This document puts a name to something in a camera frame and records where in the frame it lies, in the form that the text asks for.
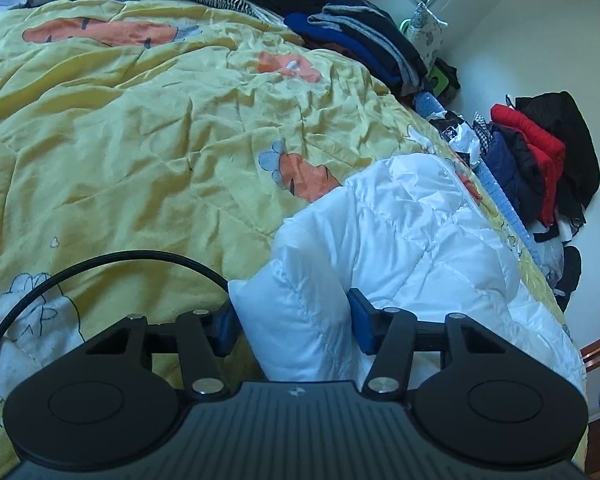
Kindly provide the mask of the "red and black hanging clothes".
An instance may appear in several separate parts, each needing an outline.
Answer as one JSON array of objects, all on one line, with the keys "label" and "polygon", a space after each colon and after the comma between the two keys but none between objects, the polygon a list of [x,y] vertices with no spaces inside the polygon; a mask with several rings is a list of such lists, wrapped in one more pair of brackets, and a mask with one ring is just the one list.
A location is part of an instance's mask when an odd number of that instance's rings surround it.
[{"label": "red and black hanging clothes", "polygon": [[483,161],[524,226],[537,221],[576,234],[600,187],[600,163],[590,129],[567,91],[495,104],[486,123]]}]

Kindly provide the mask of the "dark folded clothes pile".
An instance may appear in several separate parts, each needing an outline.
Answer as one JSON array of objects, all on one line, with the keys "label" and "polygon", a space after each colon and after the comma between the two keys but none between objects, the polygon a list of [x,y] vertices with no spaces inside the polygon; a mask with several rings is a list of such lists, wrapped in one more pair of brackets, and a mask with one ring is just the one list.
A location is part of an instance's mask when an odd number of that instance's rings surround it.
[{"label": "dark folded clothes pile", "polygon": [[367,0],[248,0],[284,19],[318,48],[343,51],[397,96],[422,88],[427,69],[415,47],[384,10]]}]

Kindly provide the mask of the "floral fabric bag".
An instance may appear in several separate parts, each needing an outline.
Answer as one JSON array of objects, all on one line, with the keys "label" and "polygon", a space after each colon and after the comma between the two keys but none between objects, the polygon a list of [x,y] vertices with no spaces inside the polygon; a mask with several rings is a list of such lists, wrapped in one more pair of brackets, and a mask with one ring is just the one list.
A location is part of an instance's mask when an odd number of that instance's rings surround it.
[{"label": "floral fabric bag", "polygon": [[442,49],[448,23],[439,20],[423,3],[416,6],[407,25],[406,39],[419,54],[427,70],[431,70]]}]

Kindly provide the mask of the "white puffer jacket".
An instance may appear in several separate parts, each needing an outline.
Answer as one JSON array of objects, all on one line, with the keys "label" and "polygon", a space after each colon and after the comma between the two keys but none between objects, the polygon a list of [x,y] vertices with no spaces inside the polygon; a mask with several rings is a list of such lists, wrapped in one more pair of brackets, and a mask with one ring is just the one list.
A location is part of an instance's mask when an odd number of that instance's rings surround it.
[{"label": "white puffer jacket", "polygon": [[284,221],[270,261],[228,290],[274,382],[362,382],[372,358],[352,332],[347,293],[422,321],[473,318],[582,387],[576,346],[524,284],[517,257],[443,159],[375,162]]}]

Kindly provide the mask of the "green plastic hanger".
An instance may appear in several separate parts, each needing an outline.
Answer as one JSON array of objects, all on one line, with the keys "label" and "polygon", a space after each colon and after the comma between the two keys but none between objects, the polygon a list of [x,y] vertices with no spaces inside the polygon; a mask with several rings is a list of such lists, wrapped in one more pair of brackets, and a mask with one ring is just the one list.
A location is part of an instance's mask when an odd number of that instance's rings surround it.
[{"label": "green plastic hanger", "polygon": [[428,79],[431,79],[434,73],[434,63],[443,47],[447,27],[448,24],[444,21],[429,15],[420,18],[413,16],[401,23],[400,31],[416,49],[425,64],[428,70]]}]

